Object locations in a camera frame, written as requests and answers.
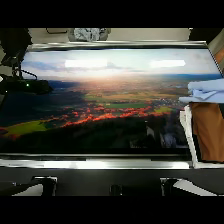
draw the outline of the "large display screen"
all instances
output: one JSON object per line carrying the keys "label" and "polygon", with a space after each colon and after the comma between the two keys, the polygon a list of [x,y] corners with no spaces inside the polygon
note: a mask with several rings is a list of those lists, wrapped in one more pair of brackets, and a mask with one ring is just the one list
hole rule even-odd
{"label": "large display screen", "polygon": [[189,82],[221,78],[208,49],[28,52],[22,69],[54,90],[8,94],[0,110],[0,152],[187,148],[179,122],[185,104],[178,98],[189,95]]}

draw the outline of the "light blue towel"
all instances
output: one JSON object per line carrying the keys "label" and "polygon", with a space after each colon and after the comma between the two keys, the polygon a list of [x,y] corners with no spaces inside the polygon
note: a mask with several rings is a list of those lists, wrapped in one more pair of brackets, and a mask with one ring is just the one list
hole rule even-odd
{"label": "light blue towel", "polygon": [[181,102],[224,103],[224,79],[190,82],[188,89],[192,95],[180,97]]}

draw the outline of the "monitor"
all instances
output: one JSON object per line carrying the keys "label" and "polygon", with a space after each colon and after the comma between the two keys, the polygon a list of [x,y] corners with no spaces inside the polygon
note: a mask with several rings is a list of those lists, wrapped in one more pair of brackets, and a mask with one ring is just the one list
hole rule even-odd
{"label": "monitor", "polygon": [[0,153],[184,152],[179,112],[186,104],[178,98],[189,95],[189,82],[222,78],[205,45],[178,43],[31,50],[22,69],[53,91],[7,94]]}

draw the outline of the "television screen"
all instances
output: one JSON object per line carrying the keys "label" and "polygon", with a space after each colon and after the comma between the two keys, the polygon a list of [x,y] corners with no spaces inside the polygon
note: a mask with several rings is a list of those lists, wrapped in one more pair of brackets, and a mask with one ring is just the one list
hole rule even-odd
{"label": "television screen", "polygon": [[0,110],[4,153],[183,150],[178,98],[189,95],[189,82],[222,77],[208,49],[27,52],[22,69],[53,91],[8,94]]}

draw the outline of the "sky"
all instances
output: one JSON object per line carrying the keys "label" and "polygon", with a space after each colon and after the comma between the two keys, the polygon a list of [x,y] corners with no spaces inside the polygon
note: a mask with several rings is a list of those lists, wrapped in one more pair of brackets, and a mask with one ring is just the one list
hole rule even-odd
{"label": "sky", "polygon": [[22,69],[33,72],[38,77],[54,76],[73,80],[122,75],[219,74],[207,49],[28,52],[24,57]]}

